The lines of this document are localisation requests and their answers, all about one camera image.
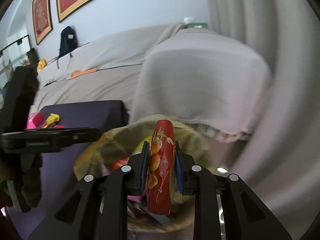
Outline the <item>red quail egg pouch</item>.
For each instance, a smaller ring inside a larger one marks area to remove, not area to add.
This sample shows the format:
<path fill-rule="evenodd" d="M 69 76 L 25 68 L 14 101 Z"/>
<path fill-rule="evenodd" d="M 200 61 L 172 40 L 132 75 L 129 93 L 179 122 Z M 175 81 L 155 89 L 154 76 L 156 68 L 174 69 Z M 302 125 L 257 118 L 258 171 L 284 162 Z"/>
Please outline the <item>red quail egg pouch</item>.
<path fill-rule="evenodd" d="M 150 213 L 167 216 L 175 193 L 176 144 L 170 120 L 157 121 L 150 146 L 146 181 L 147 207 Z"/>

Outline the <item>pink plastic box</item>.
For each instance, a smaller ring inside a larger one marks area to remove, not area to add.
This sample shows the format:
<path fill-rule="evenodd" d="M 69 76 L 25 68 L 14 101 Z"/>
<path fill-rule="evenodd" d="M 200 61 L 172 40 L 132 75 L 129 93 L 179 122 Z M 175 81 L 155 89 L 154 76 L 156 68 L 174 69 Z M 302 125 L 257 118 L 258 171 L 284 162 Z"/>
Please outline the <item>pink plastic box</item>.
<path fill-rule="evenodd" d="M 27 120 L 27 129 L 36 129 L 43 122 L 44 117 L 40 111 L 29 114 Z"/>

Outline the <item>yellow red snack wrapper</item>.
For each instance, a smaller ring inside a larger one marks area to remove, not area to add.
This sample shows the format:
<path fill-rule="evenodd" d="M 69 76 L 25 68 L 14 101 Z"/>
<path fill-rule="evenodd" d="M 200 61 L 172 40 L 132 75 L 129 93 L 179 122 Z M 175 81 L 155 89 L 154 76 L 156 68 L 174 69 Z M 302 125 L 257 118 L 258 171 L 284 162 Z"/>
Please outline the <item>yellow red snack wrapper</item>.
<path fill-rule="evenodd" d="M 60 116 L 58 114 L 51 113 L 41 128 L 51 128 L 55 123 L 59 122 Z"/>

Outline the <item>grey curtain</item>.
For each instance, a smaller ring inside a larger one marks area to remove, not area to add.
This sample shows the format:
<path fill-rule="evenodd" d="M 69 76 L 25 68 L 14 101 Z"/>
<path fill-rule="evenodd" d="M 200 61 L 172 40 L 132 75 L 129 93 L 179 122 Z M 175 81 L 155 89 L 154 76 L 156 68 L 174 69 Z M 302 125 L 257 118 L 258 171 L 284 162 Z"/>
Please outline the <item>grey curtain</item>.
<path fill-rule="evenodd" d="M 213 31 L 258 52 L 270 75 L 252 131 L 211 142 L 293 239 L 319 239 L 319 0 L 208 0 Z"/>

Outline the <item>orange cloth on sofa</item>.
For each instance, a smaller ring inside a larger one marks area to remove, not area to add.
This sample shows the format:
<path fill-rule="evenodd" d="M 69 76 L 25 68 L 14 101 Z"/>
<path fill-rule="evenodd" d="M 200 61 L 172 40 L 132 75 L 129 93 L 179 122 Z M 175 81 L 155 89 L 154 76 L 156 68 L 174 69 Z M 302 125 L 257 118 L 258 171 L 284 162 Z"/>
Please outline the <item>orange cloth on sofa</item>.
<path fill-rule="evenodd" d="M 79 71 L 79 70 L 75 70 L 74 72 L 72 72 L 71 74 L 71 79 L 75 79 L 79 76 L 83 76 L 83 75 L 86 75 L 86 74 L 91 74 L 91 73 L 94 73 L 94 72 L 97 72 L 97 68 L 92 68 L 92 69 L 88 69 L 88 70 L 84 70 L 84 71 Z"/>

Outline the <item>yellow plush toy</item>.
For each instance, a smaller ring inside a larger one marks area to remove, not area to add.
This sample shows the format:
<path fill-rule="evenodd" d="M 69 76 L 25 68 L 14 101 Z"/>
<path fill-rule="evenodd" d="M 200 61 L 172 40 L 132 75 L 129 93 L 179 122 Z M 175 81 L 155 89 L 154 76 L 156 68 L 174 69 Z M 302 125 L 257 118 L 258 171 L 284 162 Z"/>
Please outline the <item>yellow plush toy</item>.
<path fill-rule="evenodd" d="M 42 69 L 44 69 L 47 66 L 47 61 L 45 59 L 41 59 L 37 64 L 37 72 L 39 73 Z"/>

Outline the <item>glass display cabinet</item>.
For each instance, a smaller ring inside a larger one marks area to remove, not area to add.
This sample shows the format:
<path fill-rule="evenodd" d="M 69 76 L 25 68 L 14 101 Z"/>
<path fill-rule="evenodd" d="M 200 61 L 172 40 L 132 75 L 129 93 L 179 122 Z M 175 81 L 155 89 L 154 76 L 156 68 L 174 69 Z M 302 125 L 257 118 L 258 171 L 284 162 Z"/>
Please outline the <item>glass display cabinet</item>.
<path fill-rule="evenodd" d="M 1 93 L 19 66 L 33 67 L 39 56 L 30 45 L 29 35 L 21 36 L 1 50 Z"/>

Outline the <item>dark blue backpack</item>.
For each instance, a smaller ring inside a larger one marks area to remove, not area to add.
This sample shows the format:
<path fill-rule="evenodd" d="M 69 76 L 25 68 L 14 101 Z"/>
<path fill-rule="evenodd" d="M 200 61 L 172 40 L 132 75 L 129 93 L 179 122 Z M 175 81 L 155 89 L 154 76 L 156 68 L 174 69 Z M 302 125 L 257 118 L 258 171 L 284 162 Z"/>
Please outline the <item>dark blue backpack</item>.
<path fill-rule="evenodd" d="M 61 31 L 59 57 L 63 57 L 78 48 L 78 41 L 75 31 L 67 26 Z"/>

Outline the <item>grey covered sofa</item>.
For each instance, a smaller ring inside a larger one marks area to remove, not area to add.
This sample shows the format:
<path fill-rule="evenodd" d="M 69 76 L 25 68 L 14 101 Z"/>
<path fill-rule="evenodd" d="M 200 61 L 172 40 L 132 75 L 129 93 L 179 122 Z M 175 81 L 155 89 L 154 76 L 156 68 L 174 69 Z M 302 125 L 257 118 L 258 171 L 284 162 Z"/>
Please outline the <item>grey covered sofa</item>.
<path fill-rule="evenodd" d="M 97 72 L 71 79 L 75 70 Z M 223 142 L 246 140 L 272 75 L 249 46 L 181 23 L 121 31 L 80 46 L 39 72 L 32 106 L 121 100 L 130 121 L 163 114 Z"/>

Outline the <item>red framed picture left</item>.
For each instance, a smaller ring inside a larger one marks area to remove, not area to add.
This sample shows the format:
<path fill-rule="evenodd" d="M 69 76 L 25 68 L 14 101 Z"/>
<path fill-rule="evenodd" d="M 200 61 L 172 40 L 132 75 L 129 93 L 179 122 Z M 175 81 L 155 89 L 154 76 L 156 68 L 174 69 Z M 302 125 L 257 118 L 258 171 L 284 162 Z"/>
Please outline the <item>red framed picture left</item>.
<path fill-rule="evenodd" d="M 33 0 L 32 17 L 35 41 L 39 45 L 53 30 L 50 0 Z"/>

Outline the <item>green tissue box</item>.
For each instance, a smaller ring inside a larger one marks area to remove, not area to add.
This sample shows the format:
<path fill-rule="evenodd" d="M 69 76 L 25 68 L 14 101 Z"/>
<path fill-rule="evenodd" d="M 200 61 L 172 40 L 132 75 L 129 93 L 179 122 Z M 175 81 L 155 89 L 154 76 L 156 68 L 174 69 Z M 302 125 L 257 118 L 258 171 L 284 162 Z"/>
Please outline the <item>green tissue box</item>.
<path fill-rule="evenodd" d="M 193 28 L 193 29 L 208 29 L 208 24 L 203 22 L 194 22 L 194 23 L 188 23 L 186 27 Z"/>

